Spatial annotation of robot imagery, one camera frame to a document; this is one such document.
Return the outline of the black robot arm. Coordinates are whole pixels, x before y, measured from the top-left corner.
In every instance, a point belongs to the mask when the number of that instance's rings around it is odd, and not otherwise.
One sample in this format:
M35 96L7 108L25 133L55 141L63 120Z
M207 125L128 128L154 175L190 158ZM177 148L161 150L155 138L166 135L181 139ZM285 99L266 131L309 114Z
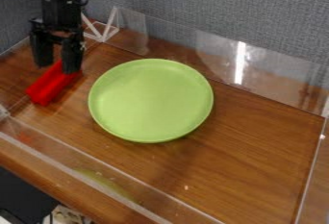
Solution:
M83 6L88 0L41 0L41 17L32 18L29 43L35 64L54 63L54 45L62 46L62 71L72 74L83 63Z

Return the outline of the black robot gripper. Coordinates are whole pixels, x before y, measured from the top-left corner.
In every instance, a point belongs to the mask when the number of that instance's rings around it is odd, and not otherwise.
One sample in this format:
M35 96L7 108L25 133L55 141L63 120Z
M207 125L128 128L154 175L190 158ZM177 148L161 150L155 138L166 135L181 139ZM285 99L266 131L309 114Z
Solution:
M83 17L84 0L41 0L41 16L29 20L29 43L35 64L52 65L52 44L62 43L62 69L72 74L83 62Z

